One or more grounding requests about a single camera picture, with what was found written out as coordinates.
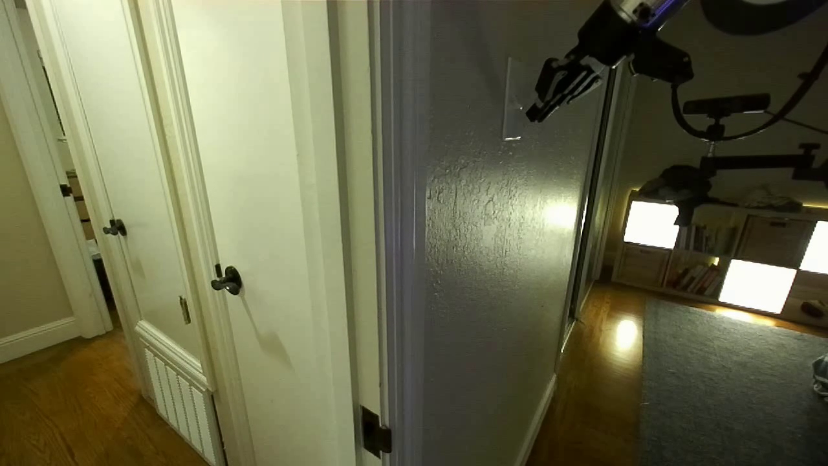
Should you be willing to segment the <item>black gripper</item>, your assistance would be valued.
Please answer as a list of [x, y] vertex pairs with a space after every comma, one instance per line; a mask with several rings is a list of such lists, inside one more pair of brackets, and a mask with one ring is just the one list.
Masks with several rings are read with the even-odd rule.
[[[623, 56], [631, 58], [640, 74], [666, 79], [669, 84], [681, 84], [694, 78], [690, 53], [658, 39], [655, 34], [642, 35], [634, 51]], [[561, 104], [571, 104], [592, 91], [601, 79], [601, 73], [616, 63], [603, 63], [592, 56], [585, 56], [578, 45], [565, 56], [549, 56], [535, 79], [535, 104], [527, 106], [525, 115], [531, 122], [543, 122]]]

